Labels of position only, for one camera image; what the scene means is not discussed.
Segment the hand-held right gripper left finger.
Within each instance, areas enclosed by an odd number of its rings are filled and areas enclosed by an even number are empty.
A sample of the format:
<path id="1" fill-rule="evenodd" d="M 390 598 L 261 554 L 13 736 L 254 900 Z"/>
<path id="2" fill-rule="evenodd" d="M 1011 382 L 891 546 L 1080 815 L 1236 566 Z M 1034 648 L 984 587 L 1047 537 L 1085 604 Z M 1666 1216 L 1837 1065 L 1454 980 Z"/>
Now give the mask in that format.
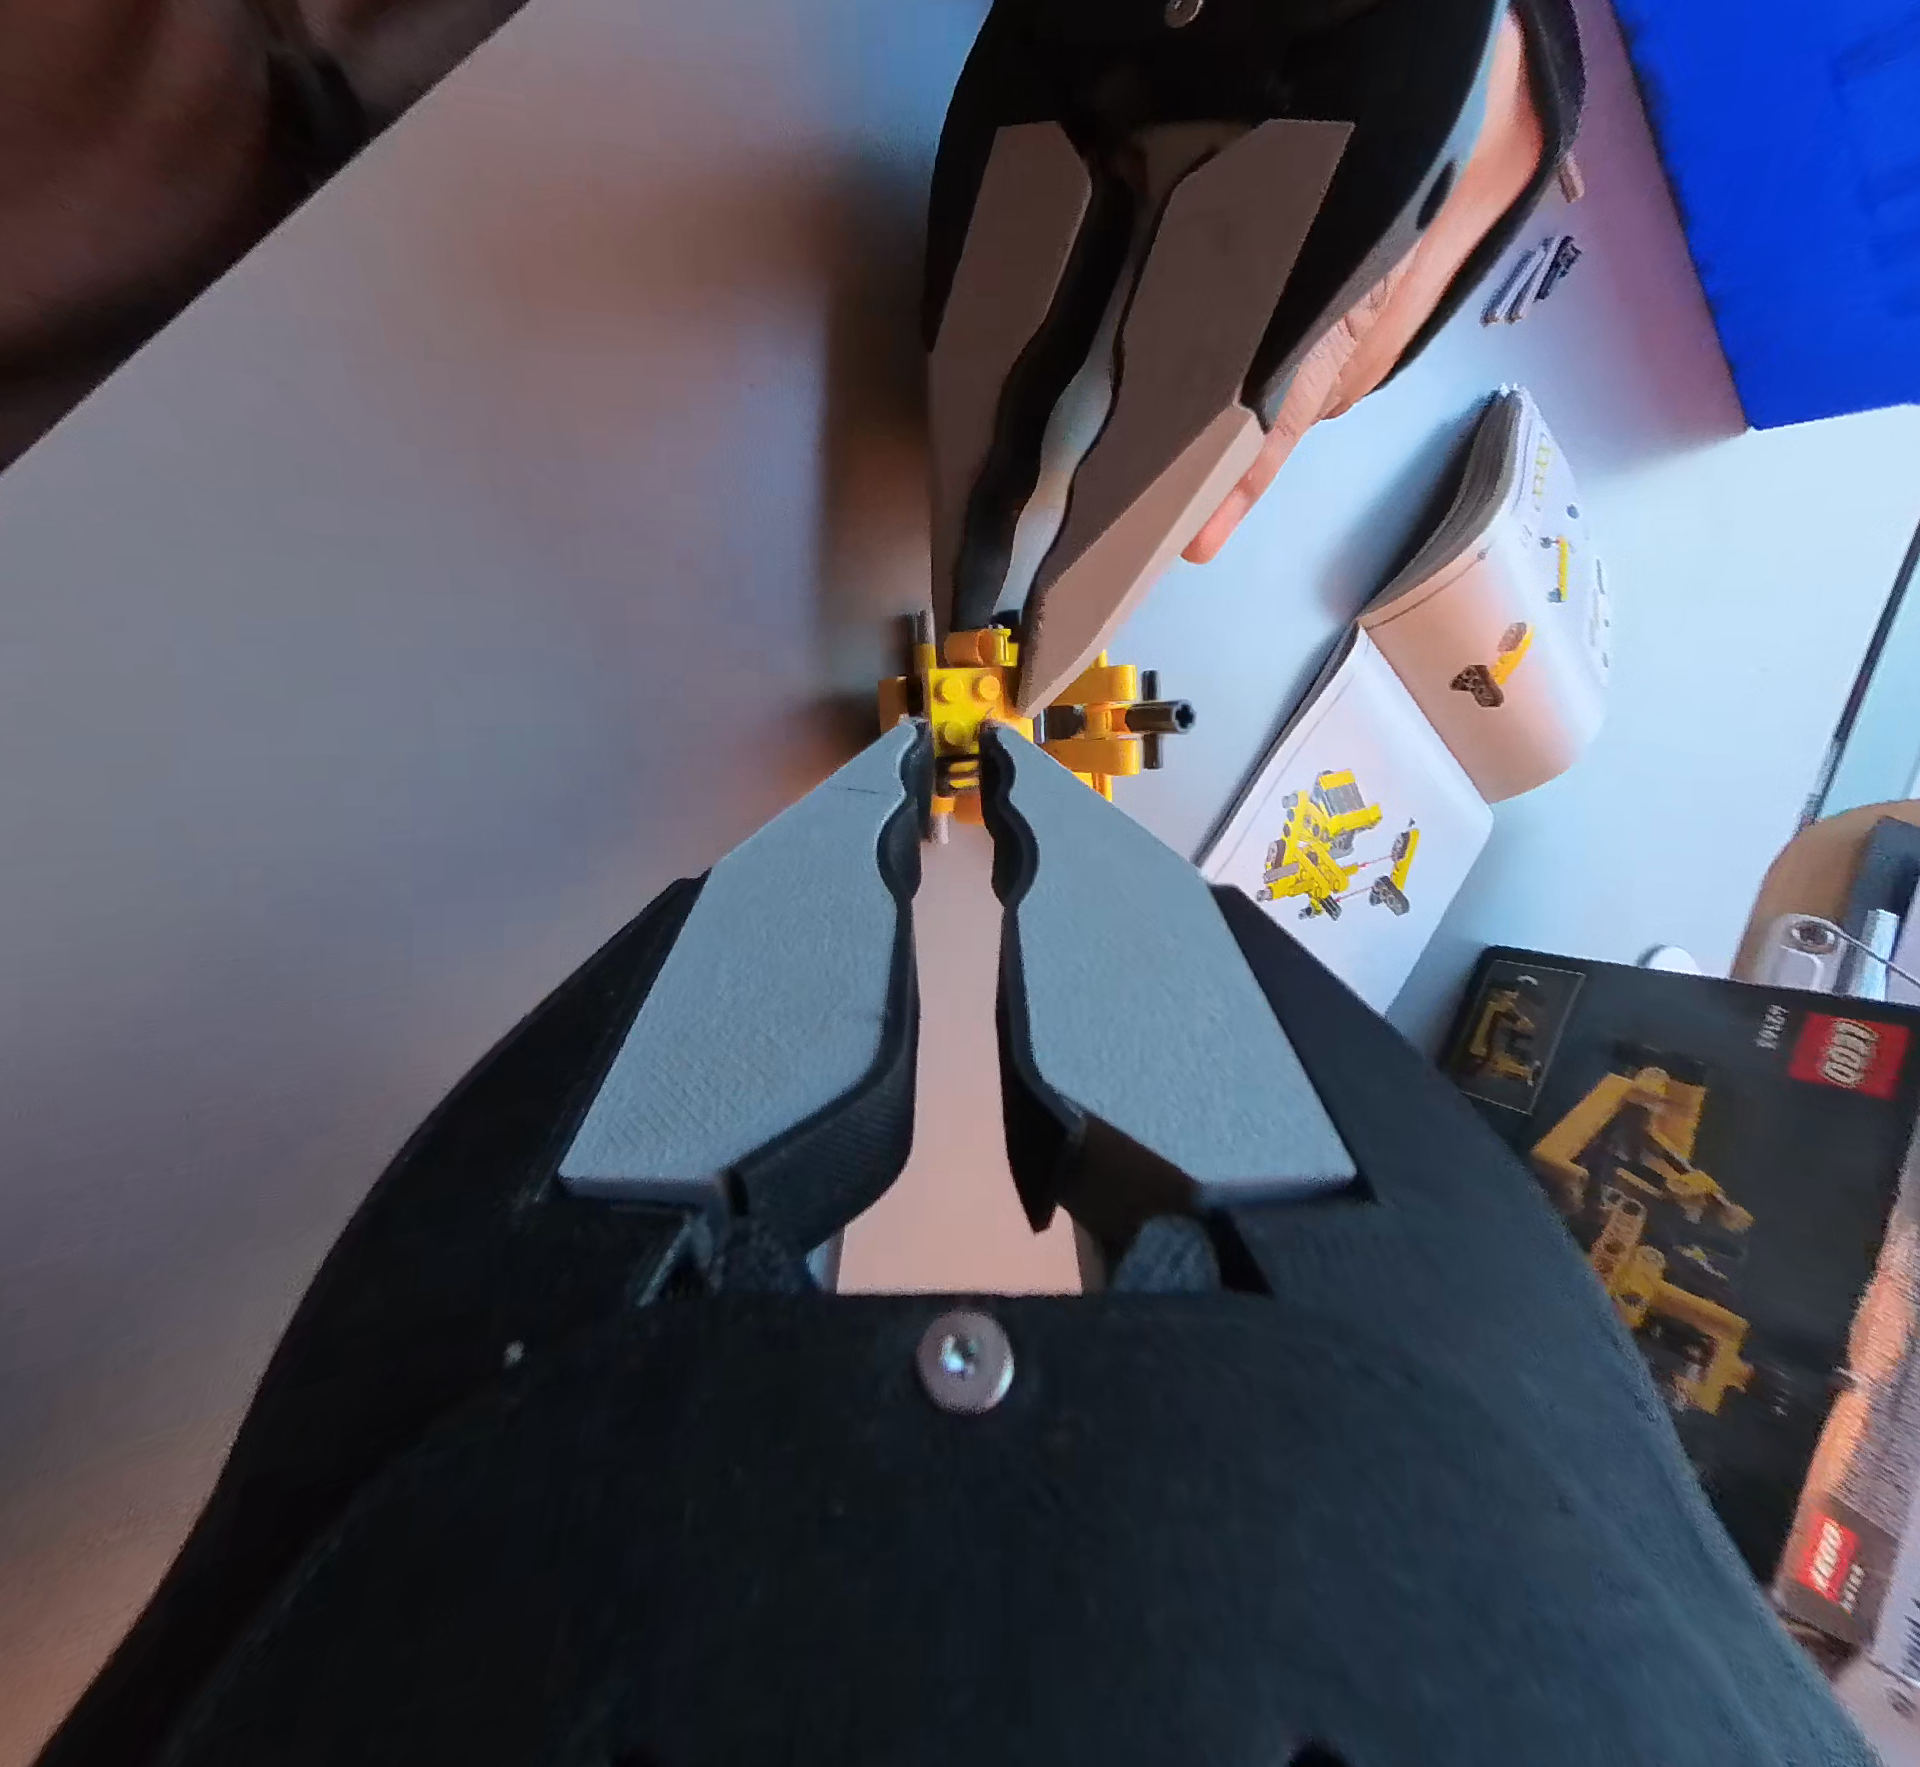
<path id="1" fill-rule="evenodd" d="M 564 1152 L 563 1185 L 703 1202 L 849 1100 L 905 1039 L 918 866 L 911 720 L 707 871 Z"/>

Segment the round wooden display board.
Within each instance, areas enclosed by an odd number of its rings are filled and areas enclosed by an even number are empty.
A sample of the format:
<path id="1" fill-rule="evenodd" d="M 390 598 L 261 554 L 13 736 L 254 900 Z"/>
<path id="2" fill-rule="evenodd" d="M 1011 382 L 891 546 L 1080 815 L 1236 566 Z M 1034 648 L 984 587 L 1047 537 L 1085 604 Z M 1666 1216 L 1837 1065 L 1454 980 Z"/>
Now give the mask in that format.
<path id="1" fill-rule="evenodd" d="M 1852 925 L 1871 907 L 1915 912 L 1918 923 L 1916 797 L 1848 808 L 1798 832 L 1764 877 L 1735 978 L 1774 986 L 1766 958 L 1782 918 L 1813 913 Z"/>

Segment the dark lego set box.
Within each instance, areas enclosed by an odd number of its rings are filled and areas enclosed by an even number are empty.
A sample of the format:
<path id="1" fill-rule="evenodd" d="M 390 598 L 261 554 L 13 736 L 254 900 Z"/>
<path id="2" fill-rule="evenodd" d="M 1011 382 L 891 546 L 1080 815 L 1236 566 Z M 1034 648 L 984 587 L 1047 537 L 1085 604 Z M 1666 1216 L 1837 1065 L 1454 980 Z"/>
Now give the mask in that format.
<path id="1" fill-rule="evenodd" d="M 1916 1010 L 1482 953 L 1442 1065 L 1784 1616 L 1916 1670 Z"/>

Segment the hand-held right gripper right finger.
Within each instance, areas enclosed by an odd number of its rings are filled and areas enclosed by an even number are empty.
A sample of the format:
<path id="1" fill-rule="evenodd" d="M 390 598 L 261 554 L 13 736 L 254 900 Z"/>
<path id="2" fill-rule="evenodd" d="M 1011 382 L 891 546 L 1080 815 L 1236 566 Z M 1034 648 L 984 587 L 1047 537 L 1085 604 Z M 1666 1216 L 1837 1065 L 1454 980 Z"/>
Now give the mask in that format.
<path id="1" fill-rule="evenodd" d="M 981 739 L 1008 1165 L 1044 1229 L 1346 1192 L 1354 1160 L 1189 861 L 1027 739 Z"/>

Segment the yellow lego vehicle model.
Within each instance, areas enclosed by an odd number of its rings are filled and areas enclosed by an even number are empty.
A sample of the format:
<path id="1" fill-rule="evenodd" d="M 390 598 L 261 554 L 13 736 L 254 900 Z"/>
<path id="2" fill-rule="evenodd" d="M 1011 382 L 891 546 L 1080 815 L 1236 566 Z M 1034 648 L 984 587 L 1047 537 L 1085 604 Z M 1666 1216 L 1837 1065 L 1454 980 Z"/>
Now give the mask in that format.
<path id="1" fill-rule="evenodd" d="M 875 689 L 882 730 L 890 730 L 906 719 L 927 722 L 920 674 L 927 648 L 941 637 L 942 633 L 935 630 L 928 613 L 913 617 L 902 672 L 882 678 Z M 1025 716 L 1032 725 L 1032 734 L 1027 740 L 1044 749 L 1102 797 L 1113 795 L 1118 780 L 1161 770 L 1164 740 L 1188 734 L 1196 720 L 1193 705 L 1188 700 L 1162 695 L 1156 672 L 1142 672 L 1132 663 L 1111 663 L 1104 652 L 1093 658 L 1088 672 L 1070 682 L 1062 697 L 1047 703 L 1037 715 Z M 979 749 L 973 757 L 941 757 L 930 740 L 930 750 L 928 824 L 930 835 L 945 841 L 958 824 L 979 827 L 984 822 L 981 761 Z"/>

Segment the person's left hand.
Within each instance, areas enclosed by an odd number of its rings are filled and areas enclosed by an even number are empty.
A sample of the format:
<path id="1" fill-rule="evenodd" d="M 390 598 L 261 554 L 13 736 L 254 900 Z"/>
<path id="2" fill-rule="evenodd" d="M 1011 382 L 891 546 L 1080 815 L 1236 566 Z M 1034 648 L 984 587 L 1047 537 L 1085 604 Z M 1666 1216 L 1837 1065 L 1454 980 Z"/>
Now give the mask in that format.
<path id="1" fill-rule="evenodd" d="M 1488 232 L 1520 202 L 1544 157 L 1544 123 L 1509 12 L 1492 54 L 1476 147 L 1415 247 L 1301 359 L 1260 451 L 1186 547 L 1211 561 L 1308 433 L 1377 390 L 1403 359 Z"/>

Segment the yellow black lego brick assembly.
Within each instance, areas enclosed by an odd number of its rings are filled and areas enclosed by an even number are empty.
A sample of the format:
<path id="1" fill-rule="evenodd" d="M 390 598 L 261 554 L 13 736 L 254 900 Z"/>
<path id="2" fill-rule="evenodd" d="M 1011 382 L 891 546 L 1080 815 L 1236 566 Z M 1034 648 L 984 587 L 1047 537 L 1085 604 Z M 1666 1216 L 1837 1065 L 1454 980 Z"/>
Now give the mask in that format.
<path id="1" fill-rule="evenodd" d="M 927 648 L 920 678 L 936 754 L 978 754 L 986 725 L 1032 736 L 1017 705 L 1019 663 L 1014 630 L 1000 625 L 956 629 Z"/>

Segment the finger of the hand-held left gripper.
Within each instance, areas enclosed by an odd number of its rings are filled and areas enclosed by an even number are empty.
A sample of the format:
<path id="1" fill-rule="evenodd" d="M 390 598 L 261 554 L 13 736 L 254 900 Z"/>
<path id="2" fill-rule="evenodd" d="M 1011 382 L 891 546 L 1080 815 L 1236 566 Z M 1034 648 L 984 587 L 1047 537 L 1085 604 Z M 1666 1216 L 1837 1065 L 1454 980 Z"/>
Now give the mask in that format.
<path id="1" fill-rule="evenodd" d="M 930 590 L 938 627 L 984 627 L 995 609 L 1019 513 L 986 484 L 1020 356 L 1070 274 L 1091 172 L 1057 121 L 995 129 L 945 313 L 927 364 Z"/>
<path id="2" fill-rule="evenodd" d="M 1353 131 L 1260 121 L 1164 194 L 1118 330 L 1108 417 L 1025 611 L 1027 713 L 1091 665 L 1256 457 L 1247 377 Z"/>

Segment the dark grey lego pins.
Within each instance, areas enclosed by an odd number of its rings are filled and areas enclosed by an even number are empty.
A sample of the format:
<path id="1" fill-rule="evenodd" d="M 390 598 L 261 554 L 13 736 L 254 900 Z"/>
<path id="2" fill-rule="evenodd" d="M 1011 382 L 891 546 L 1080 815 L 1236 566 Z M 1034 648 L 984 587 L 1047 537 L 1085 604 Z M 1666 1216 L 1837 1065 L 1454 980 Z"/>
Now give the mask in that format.
<path id="1" fill-rule="evenodd" d="M 1581 259 L 1582 244 L 1573 233 L 1550 233 L 1541 244 L 1525 247 L 1482 307 L 1481 323 L 1488 330 L 1521 323 Z"/>

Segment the blue plastic bin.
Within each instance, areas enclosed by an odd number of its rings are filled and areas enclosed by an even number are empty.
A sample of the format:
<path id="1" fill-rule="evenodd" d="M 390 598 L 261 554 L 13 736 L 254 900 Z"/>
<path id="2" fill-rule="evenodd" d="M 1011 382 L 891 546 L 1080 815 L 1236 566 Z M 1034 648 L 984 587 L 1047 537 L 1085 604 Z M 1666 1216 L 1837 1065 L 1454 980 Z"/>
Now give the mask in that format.
<path id="1" fill-rule="evenodd" d="M 1918 400 L 1918 0 L 1611 0 L 1748 422 Z"/>

